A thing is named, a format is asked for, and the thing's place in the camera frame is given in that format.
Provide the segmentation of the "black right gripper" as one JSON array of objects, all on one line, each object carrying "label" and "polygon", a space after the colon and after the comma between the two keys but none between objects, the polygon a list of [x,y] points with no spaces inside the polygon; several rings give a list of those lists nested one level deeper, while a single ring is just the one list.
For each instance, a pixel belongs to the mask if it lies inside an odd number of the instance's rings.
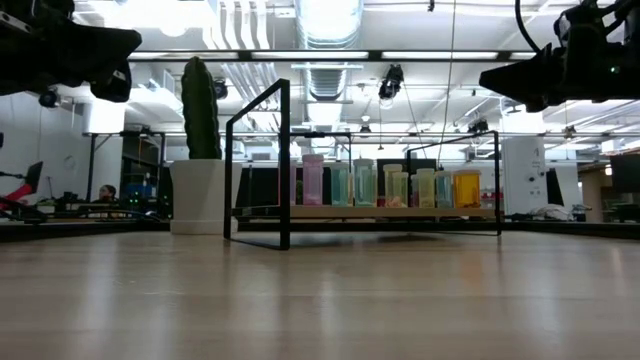
[{"label": "black right gripper", "polygon": [[[551,91],[561,102],[640,100],[640,0],[581,2],[554,23],[560,47],[553,51],[559,78]],[[542,112],[542,97],[554,79],[552,44],[531,59],[483,71],[479,84],[523,102],[528,113]]]}]

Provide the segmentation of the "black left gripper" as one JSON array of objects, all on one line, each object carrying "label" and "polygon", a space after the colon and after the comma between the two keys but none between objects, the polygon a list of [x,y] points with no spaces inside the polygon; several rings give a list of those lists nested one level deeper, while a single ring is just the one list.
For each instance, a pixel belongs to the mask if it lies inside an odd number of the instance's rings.
[{"label": "black left gripper", "polygon": [[98,99],[129,100],[132,77],[128,57],[141,45],[135,30],[65,23],[74,0],[0,0],[0,96],[46,89],[52,31],[55,84],[92,83]]}]

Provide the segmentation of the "large amber pill bottle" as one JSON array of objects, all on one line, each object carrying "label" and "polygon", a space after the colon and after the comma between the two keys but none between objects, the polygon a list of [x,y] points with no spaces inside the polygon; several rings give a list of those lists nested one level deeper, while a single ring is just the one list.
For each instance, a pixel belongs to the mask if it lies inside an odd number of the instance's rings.
[{"label": "large amber pill bottle", "polygon": [[480,208],[479,170],[459,170],[453,173],[454,207]]}]

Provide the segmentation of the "small yellow pill bottle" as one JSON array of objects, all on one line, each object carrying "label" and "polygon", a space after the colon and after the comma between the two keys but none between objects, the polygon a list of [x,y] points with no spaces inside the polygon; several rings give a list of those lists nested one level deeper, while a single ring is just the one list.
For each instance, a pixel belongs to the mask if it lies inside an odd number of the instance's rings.
[{"label": "small yellow pill bottle", "polygon": [[417,170],[418,205],[420,208],[435,207],[435,171],[430,168]]}]

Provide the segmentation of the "small green pill bottle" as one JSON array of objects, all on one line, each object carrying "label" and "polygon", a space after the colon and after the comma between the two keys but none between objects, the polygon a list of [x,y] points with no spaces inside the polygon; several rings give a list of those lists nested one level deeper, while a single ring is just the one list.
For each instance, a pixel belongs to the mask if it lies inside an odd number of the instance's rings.
[{"label": "small green pill bottle", "polygon": [[394,207],[404,208],[408,206],[408,178],[407,172],[395,172],[392,174]]}]

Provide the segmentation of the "yellow pill bottle red pills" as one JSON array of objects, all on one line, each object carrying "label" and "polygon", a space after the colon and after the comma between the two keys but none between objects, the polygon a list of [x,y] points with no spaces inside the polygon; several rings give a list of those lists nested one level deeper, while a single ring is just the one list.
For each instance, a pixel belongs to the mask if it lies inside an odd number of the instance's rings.
[{"label": "yellow pill bottle red pills", "polygon": [[394,195],[394,174],[402,171],[401,164],[386,164],[383,166],[384,172],[384,198],[386,207],[396,207],[397,201]]}]

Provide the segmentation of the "teal pill bottle white pills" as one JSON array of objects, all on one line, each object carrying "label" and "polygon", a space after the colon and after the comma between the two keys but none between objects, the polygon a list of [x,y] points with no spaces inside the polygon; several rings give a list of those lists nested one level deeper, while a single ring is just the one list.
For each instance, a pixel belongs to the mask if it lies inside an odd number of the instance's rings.
[{"label": "teal pill bottle white pills", "polygon": [[374,164],[372,159],[356,159],[354,162],[354,197],[358,207],[375,205]]}]

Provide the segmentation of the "small teal pill bottle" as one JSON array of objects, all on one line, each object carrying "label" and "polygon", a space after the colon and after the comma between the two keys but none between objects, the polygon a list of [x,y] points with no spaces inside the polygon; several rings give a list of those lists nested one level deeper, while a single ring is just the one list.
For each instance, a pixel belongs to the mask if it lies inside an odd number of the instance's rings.
[{"label": "small teal pill bottle", "polygon": [[331,204],[346,206],[349,194],[349,165],[346,162],[335,162],[330,166]]}]

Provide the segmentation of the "green cactus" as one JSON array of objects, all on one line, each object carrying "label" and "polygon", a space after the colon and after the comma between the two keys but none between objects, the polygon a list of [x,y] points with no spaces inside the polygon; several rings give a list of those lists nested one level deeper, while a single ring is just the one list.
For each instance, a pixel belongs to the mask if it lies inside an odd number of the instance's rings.
[{"label": "green cactus", "polygon": [[214,81],[205,62],[194,56],[181,77],[184,131],[189,158],[222,159]]}]

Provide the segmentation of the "tan wooden cabinet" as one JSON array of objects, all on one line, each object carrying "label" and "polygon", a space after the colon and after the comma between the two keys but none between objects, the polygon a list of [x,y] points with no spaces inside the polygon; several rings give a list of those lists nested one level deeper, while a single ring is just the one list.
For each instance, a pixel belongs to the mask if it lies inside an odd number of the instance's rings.
[{"label": "tan wooden cabinet", "polygon": [[584,167],[579,172],[582,183],[583,204],[591,208],[586,213],[587,223],[603,221],[602,189],[609,185],[603,166]]}]

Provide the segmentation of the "large black monitor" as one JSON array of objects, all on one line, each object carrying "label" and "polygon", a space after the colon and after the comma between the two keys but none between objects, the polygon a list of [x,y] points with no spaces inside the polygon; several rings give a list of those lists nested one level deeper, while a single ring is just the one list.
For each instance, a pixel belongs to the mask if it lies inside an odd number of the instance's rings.
[{"label": "large black monitor", "polygon": [[394,158],[394,159],[377,159],[377,185],[378,185],[378,197],[381,198],[385,194],[385,175],[384,175],[384,166],[390,164],[399,164],[402,167],[404,172],[408,172],[410,175],[414,175],[418,169],[437,169],[437,164],[435,159],[417,159],[412,158],[410,160],[410,169],[407,169],[406,159],[405,158]]}]

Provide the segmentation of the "white cloth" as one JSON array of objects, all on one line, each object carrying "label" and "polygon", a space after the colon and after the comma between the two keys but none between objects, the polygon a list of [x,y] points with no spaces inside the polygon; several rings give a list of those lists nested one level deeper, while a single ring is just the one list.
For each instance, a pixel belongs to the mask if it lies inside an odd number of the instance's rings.
[{"label": "white cloth", "polygon": [[570,210],[561,205],[548,204],[534,208],[524,214],[527,220],[571,222],[574,216]]}]

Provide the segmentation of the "red and black equipment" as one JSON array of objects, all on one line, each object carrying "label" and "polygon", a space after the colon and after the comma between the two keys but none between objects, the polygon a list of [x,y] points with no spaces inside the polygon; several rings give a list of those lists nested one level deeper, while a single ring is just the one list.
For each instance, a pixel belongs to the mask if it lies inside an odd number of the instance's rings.
[{"label": "red and black equipment", "polygon": [[48,216],[35,206],[24,203],[27,196],[37,193],[43,169],[43,162],[39,161],[29,166],[25,174],[0,171],[1,177],[11,177],[22,181],[13,192],[0,195],[0,219],[24,222],[27,224],[45,223]]}]

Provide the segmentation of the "ribbed ventilation duct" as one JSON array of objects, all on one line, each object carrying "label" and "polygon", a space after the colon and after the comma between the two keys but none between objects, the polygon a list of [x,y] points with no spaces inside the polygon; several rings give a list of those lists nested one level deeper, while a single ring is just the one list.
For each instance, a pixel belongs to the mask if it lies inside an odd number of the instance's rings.
[{"label": "ribbed ventilation duct", "polygon": [[[359,42],[364,0],[294,0],[298,47],[304,50],[354,49]],[[318,101],[337,100],[347,71],[305,71],[309,94]]]}]

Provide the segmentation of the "wooden shelf black metal frame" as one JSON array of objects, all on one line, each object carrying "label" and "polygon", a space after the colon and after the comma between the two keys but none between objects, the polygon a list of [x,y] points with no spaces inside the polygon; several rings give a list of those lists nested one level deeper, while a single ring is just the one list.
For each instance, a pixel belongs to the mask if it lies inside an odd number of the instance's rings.
[{"label": "wooden shelf black metal frame", "polygon": [[[492,228],[497,235],[502,234],[502,211],[498,200],[494,201],[492,210],[481,208],[419,208],[419,207],[356,207],[356,206],[295,206],[290,203],[289,196],[296,190],[296,186],[290,182],[290,144],[294,133],[290,124],[290,82],[279,79],[269,86],[260,95],[254,98],[248,105],[238,111],[225,125],[225,194],[223,214],[223,238],[231,241],[232,218],[235,216],[263,217],[274,215],[278,219],[279,242],[275,245],[264,243],[262,246],[274,250],[288,250],[291,247],[291,220],[295,219],[376,219],[376,218],[424,218],[424,217],[484,217],[494,221]],[[232,140],[235,138],[234,125],[254,108],[260,105],[268,97],[280,95],[280,131],[276,133],[279,141],[278,171],[280,181],[278,183],[279,203],[269,207],[248,207],[236,209],[232,200],[232,176],[234,175],[232,160]]]}]

